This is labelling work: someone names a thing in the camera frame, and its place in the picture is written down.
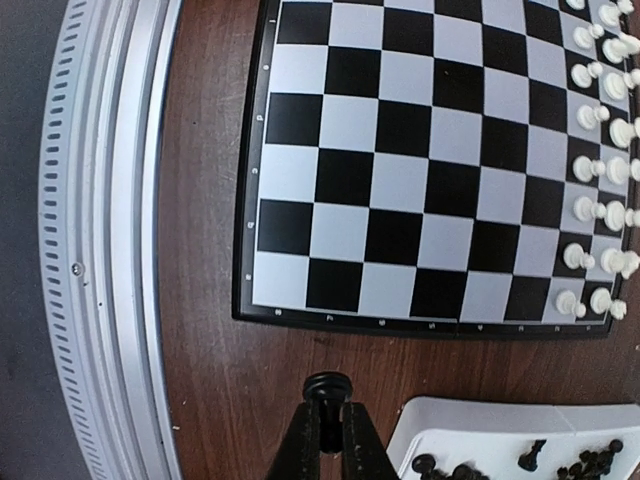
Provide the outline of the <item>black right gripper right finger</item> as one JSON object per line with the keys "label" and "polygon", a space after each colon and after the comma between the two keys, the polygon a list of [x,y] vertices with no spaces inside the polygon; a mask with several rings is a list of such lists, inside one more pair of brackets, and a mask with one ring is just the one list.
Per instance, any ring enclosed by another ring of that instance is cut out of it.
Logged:
{"label": "black right gripper right finger", "polygon": [[398,480],[365,405],[346,403],[342,414],[342,478]]}

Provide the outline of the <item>white plastic compartment tray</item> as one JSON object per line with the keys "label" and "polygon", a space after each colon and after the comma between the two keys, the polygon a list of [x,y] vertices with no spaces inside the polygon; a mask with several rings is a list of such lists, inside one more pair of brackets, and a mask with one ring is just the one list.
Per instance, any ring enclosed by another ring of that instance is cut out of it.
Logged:
{"label": "white plastic compartment tray", "polygon": [[[418,479],[412,460],[430,453],[450,474],[466,463],[488,479],[558,479],[556,471],[600,451],[613,439],[624,449],[600,479],[628,479],[639,465],[639,407],[636,404],[558,406],[485,403],[419,396],[406,403],[386,453],[402,479]],[[538,468],[518,467],[535,440],[546,440]]]}

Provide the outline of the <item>black white chess board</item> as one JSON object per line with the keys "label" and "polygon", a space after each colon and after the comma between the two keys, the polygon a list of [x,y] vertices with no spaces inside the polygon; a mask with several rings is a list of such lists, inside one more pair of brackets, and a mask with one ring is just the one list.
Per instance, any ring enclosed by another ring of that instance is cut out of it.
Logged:
{"label": "black white chess board", "polygon": [[235,319],[592,338],[551,313],[561,1],[264,1],[237,183]]}

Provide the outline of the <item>black chess pawn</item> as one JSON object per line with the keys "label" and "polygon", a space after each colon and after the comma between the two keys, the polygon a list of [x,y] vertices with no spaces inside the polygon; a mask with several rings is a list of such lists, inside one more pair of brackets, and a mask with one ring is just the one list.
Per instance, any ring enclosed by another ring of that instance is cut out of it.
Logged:
{"label": "black chess pawn", "polygon": [[303,386],[305,401],[319,404],[320,450],[325,454],[337,454],[343,448],[343,405],[353,394],[351,380],[345,374],[325,371],[308,377]]}

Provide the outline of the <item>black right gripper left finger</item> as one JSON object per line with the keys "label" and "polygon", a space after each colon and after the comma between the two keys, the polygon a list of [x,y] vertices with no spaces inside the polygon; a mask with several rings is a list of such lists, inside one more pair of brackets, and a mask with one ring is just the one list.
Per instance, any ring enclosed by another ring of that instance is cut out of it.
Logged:
{"label": "black right gripper left finger", "polygon": [[300,403],[266,475],[268,480],[320,478],[321,403]]}

